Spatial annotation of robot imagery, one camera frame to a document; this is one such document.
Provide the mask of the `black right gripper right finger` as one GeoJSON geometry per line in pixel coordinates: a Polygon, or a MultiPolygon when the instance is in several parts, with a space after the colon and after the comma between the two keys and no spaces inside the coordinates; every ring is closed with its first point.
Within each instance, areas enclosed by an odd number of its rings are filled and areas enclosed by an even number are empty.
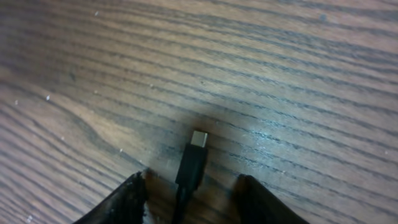
{"type": "Polygon", "coordinates": [[[251,175],[238,176],[234,201],[242,224],[308,224],[251,175]]]}

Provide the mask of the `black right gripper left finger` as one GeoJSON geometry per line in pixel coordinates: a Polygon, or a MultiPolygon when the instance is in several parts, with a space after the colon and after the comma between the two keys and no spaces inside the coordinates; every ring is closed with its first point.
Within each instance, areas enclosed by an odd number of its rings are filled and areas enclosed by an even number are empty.
{"type": "Polygon", "coordinates": [[[145,179],[136,172],[74,224],[143,224],[147,199],[145,179]]]}

